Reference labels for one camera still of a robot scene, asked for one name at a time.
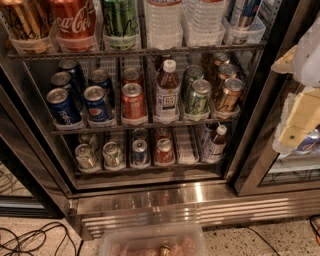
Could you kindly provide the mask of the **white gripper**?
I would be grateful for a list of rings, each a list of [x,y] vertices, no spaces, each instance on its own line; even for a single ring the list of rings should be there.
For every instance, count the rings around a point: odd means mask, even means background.
[[[296,48],[293,46],[276,60],[271,70],[279,74],[292,74]],[[289,93],[274,133],[273,150],[277,153],[293,151],[319,124],[320,88],[306,87],[298,94]]]

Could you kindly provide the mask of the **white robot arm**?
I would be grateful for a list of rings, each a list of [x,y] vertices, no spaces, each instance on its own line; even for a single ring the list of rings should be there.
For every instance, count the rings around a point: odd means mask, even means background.
[[[275,131],[273,150],[285,154],[295,150],[320,124],[320,18],[271,70],[292,74],[304,86],[302,92],[288,94]]]

